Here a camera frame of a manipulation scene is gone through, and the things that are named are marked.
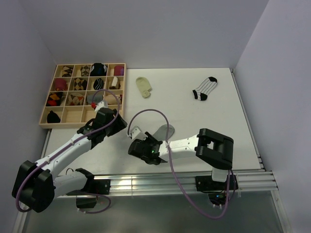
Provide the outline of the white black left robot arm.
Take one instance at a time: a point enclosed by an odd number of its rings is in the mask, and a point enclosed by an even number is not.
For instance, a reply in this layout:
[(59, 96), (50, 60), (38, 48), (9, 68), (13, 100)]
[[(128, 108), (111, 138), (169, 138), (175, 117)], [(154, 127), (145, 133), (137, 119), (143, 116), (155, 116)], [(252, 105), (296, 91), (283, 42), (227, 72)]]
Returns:
[(105, 137), (113, 136), (126, 126), (116, 109), (103, 107), (59, 149), (34, 163), (25, 161), (19, 167), (12, 190), (16, 206), (22, 202), (29, 210), (40, 213), (58, 196), (71, 192), (94, 193), (95, 182), (91, 172), (83, 168), (63, 176), (60, 172), (102, 143)]

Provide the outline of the black sock with white stripes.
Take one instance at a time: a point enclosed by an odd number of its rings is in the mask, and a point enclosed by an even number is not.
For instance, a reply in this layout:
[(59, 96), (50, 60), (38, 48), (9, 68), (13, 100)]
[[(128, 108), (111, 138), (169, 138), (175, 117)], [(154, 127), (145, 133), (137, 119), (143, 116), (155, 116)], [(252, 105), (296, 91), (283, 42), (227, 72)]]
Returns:
[(60, 117), (54, 112), (50, 111), (47, 115), (47, 123), (60, 123)]

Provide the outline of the grey ankle sock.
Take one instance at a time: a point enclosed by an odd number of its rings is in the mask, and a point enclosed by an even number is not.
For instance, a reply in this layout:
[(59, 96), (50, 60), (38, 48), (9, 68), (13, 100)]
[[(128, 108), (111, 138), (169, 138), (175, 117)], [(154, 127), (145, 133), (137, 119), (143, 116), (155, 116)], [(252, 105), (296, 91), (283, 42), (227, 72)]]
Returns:
[(168, 139), (170, 139), (175, 132), (175, 129), (171, 124), (169, 125), (169, 127), (167, 127), (166, 124), (160, 126), (158, 130), (153, 134), (153, 137), (157, 141), (165, 141), (167, 131), (168, 131)]

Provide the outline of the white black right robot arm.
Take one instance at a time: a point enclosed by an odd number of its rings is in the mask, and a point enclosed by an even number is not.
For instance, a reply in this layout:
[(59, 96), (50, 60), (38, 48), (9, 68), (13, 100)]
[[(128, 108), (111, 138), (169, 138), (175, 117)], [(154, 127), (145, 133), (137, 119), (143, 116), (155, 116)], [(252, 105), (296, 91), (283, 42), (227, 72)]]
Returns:
[(173, 159), (197, 157), (212, 167), (210, 176), (196, 178), (197, 191), (226, 190), (227, 176), (233, 165), (232, 138), (209, 129), (200, 129), (197, 135), (170, 142), (159, 141), (148, 132), (132, 130), (128, 154), (149, 165), (168, 163)]

